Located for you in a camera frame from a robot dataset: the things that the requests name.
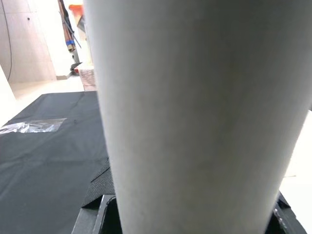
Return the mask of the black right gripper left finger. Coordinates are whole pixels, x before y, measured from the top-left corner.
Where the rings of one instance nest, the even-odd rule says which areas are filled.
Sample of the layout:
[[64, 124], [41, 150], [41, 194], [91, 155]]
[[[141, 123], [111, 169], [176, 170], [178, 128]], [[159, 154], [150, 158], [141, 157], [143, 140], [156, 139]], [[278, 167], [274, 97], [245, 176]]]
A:
[[90, 182], [72, 233], [122, 233], [117, 199], [108, 159]]

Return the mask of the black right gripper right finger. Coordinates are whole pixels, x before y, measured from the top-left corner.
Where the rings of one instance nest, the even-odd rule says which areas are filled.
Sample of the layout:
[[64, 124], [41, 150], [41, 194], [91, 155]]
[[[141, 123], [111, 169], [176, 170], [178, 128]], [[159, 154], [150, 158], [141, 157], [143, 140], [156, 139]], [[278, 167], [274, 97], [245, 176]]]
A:
[[281, 192], [274, 205], [265, 234], [307, 234]]

